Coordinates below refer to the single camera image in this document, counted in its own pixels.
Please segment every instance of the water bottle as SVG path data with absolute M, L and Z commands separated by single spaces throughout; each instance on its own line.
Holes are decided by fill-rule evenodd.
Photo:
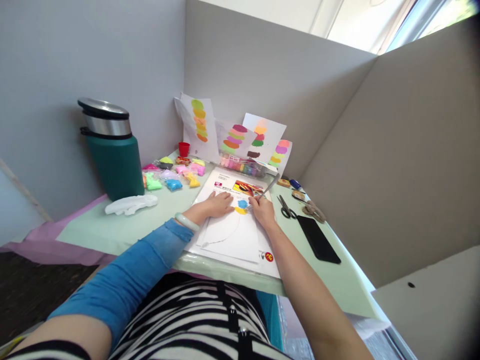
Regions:
M 112 103 L 78 99 L 86 127 L 80 132 L 95 163 L 100 181 L 112 201 L 145 193 L 139 143 L 130 129 L 130 114 Z

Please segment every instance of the scissors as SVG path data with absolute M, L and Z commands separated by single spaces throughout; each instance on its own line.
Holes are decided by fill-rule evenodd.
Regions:
M 287 219 L 296 219 L 297 218 L 297 214 L 294 213 L 294 211 L 289 208 L 287 206 L 287 203 L 285 202 L 284 198 L 282 197 L 282 195 L 280 195 L 280 197 L 276 197 L 278 199 L 278 201 L 280 202 L 281 204 L 281 214 L 286 217 Z

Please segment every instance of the smartphone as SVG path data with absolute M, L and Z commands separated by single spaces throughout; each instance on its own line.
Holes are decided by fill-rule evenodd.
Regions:
M 342 261 L 332 245 L 330 245 L 315 219 L 305 216 L 297 216 L 296 218 L 300 223 L 301 229 L 303 230 L 315 257 L 318 260 L 340 264 Z

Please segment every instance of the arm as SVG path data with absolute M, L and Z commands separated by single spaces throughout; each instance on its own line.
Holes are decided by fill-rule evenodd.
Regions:
M 193 205 L 183 215 L 201 225 L 234 210 L 230 194 Z M 104 360 L 118 343 L 144 297 L 182 254 L 193 232 L 170 219 L 131 246 L 58 307 L 12 352 L 49 340 L 80 345 L 92 360 Z
M 249 200 L 255 217 L 270 238 L 285 291 L 315 358 L 372 359 L 322 279 L 275 221 L 273 204 L 264 197 L 251 197 Z

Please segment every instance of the red cup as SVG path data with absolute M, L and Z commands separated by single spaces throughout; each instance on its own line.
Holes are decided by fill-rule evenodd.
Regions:
M 179 142 L 178 143 L 178 152 L 182 158 L 189 156 L 190 144 L 188 142 Z

